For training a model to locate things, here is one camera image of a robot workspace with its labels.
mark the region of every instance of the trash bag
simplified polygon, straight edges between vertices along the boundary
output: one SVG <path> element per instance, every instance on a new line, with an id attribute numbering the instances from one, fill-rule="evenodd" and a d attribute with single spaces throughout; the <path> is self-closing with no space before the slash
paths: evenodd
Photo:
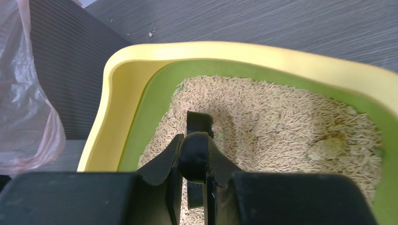
<path id="1" fill-rule="evenodd" d="M 55 160 L 66 138 L 37 78 L 29 1 L 1 0 L 0 14 L 0 174 L 9 175 Z"/>

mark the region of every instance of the litter box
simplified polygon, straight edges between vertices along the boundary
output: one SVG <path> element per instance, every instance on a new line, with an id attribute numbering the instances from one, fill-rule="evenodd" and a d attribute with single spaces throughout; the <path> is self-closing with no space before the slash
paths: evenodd
<path id="1" fill-rule="evenodd" d="M 78 171 L 133 171 L 187 77 L 220 75 L 295 86 L 368 113 L 383 132 L 383 178 L 373 212 L 398 224 L 398 76 L 370 65 L 288 49 L 228 42 L 134 45 L 104 69 L 101 102 Z"/>

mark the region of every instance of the dark gray ribbed bin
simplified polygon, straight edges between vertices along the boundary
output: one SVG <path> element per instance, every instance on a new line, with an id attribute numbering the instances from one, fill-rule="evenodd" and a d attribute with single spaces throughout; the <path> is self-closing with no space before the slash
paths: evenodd
<path id="1" fill-rule="evenodd" d="M 105 63 L 131 43 L 71 0 L 30 0 L 30 8 L 41 87 L 67 139 L 86 139 L 100 103 Z"/>

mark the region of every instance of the gray wooden floor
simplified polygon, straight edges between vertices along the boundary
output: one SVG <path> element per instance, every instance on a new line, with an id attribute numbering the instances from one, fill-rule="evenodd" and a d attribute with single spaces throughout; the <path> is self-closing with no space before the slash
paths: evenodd
<path id="1" fill-rule="evenodd" d="M 398 72 L 396 0 L 97 0 L 86 10 L 134 44 L 248 42 Z M 84 142 L 68 141 L 57 161 L 39 170 L 76 170 Z"/>

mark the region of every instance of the pink plastic bag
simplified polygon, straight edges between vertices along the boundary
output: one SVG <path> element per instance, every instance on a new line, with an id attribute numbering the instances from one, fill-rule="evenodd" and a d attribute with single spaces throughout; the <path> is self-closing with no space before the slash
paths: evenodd
<path id="1" fill-rule="evenodd" d="M 29 1 L 1 0 L 0 14 L 0 174 L 9 175 L 55 160 L 66 138 L 38 82 Z"/>

